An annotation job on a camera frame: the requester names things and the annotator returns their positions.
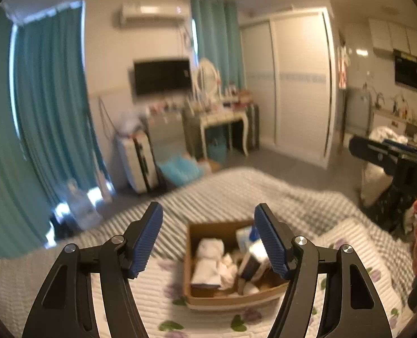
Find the blue basket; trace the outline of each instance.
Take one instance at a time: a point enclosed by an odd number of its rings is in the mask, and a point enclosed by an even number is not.
[[[158,164],[164,177],[175,186],[185,186],[200,177],[204,171],[194,161],[177,156],[164,164]]]
[[[209,159],[224,164],[227,159],[227,143],[226,140],[218,143],[207,145],[207,156]]]

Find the kitchen counter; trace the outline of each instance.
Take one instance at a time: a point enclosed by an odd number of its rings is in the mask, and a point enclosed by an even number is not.
[[[391,111],[389,111],[389,110],[385,110],[385,109],[376,109],[376,108],[373,108],[373,112],[374,112],[374,114],[378,114],[378,115],[380,115],[380,116],[383,116],[383,117],[387,117],[387,118],[389,118],[389,119],[392,119],[392,120],[394,120],[394,121],[398,121],[398,122],[404,122],[404,123],[408,123],[408,124],[411,124],[411,125],[413,125],[413,126],[417,126],[417,124],[414,124],[414,123],[412,123],[410,120],[408,120],[408,119],[403,119],[403,118],[401,118],[401,117],[396,117]]]

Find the suitcase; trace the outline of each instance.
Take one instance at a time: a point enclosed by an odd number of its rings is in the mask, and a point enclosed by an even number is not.
[[[259,131],[259,108],[257,104],[249,104],[246,107],[249,131],[247,133],[247,150],[258,150],[260,148]],[[232,145],[235,149],[243,152],[243,121],[232,124]]]
[[[158,186],[157,172],[149,145],[149,138],[140,133],[134,140],[117,139],[127,179],[136,193],[150,192]]]

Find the wall-mounted tv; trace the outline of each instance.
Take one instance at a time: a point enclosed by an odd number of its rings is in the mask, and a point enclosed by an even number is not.
[[[137,95],[192,90],[191,71],[187,58],[134,62]]]

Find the metal screw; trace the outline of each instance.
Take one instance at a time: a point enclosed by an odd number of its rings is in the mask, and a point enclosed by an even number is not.
[[[354,249],[352,248],[352,246],[350,246],[349,244],[344,244],[341,246],[341,250],[347,254],[351,254]]]
[[[295,242],[299,245],[305,245],[307,244],[307,239],[304,238],[303,236],[297,236],[295,237]]]
[[[121,244],[124,241],[124,237],[122,235],[115,235],[112,237],[113,244]]]
[[[64,251],[65,253],[73,253],[77,249],[75,244],[68,244],[65,246]]]

